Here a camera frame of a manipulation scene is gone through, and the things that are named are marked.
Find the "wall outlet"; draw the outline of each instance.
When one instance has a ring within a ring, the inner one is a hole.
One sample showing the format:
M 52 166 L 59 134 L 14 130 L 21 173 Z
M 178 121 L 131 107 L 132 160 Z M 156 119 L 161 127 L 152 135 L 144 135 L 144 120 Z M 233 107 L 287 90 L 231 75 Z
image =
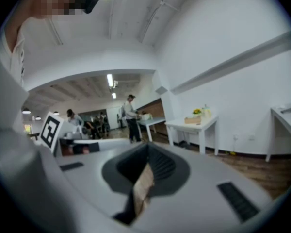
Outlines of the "wall outlet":
M 254 134 L 249 135 L 249 141 L 254 141 L 256 136 Z

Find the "white table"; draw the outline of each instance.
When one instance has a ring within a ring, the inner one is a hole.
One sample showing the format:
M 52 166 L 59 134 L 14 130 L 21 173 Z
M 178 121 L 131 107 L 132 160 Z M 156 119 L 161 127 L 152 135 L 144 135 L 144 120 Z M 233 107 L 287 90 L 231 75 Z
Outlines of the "white table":
M 214 153 L 218 155 L 219 152 L 219 134 L 218 134 L 218 119 L 217 115 L 212 115 L 211 118 L 204 118 L 202 117 L 201 124 L 185 124 L 184 118 L 176 119 L 172 121 L 166 122 L 167 132 L 168 132 L 168 139 L 169 144 L 172 146 L 174 144 L 172 138 L 172 131 L 171 129 L 179 130 L 183 132 L 183 137 L 185 141 L 190 144 L 189 141 L 189 133 L 198 134 L 199 136 L 199 152 L 201 154 L 205 154 L 205 130 L 208 129 L 211 125 L 215 125 L 215 146 L 214 146 Z
M 291 112 L 290 113 L 281 113 L 282 110 L 291 108 L 291 103 L 285 104 L 285 108 L 273 107 L 271 108 L 272 113 L 272 144 L 266 155 L 266 161 L 268 162 L 271 158 L 272 151 L 275 149 L 275 117 L 282 123 L 282 125 L 288 130 L 291 134 Z
M 149 137 L 149 141 L 152 142 L 152 135 L 151 135 L 151 131 L 150 131 L 150 126 L 153 125 L 153 130 L 154 133 L 156 133 L 155 130 L 155 124 L 161 123 L 161 122 L 165 122 L 165 118 L 164 117 L 156 117 L 153 118 L 152 120 L 139 120 L 137 121 L 137 125 L 138 125 L 138 130 L 139 130 L 139 134 L 140 134 L 140 138 L 141 138 L 141 130 L 140 130 L 140 126 L 139 125 L 144 125 L 146 126 L 146 131 L 147 131 L 147 135 Z

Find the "fluorescent light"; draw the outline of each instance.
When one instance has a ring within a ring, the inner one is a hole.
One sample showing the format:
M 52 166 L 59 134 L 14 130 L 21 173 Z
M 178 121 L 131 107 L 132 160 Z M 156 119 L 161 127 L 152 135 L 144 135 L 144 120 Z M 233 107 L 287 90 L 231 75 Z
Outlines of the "fluorescent light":
M 113 78 L 112 78 L 112 74 L 108 74 L 108 75 L 107 75 L 107 79 L 108 79 L 109 87 L 113 87 Z
M 25 114 L 25 115 L 29 115 L 31 112 L 30 112 L 30 110 L 28 108 L 24 108 L 22 113 Z

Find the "yellow flowers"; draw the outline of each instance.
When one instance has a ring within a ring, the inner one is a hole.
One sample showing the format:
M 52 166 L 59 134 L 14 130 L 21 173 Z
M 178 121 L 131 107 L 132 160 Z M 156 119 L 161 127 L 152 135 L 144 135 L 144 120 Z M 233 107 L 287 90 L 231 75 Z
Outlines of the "yellow flowers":
M 201 114 L 202 111 L 199 108 L 196 108 L 195 110 L 193 110 L 193 114 Z

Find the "white ceiling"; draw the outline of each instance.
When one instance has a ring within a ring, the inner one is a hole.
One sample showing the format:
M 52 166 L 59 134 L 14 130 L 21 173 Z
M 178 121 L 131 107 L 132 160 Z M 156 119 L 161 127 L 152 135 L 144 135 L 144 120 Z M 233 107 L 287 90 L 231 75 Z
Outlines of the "white ceiling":
M 118 81 L 114 89 L 118 98 L 126 97 L 134 91 L 140 82 L 140 74 L 114 74 L 113 80 Z M 60 82 L 30 92 L 24 107 L 34 115 L 39 115 L 53 104 L 82 98 L 111 98 L 106 75 Z
M 154 45 L 176 10 L 162 0 L 100 0 L 91 14 L 30 19 L 22 28 L 25 55 L 83 37 L 135 38 Z M 177 9 L 187 0 L 164 0 Z

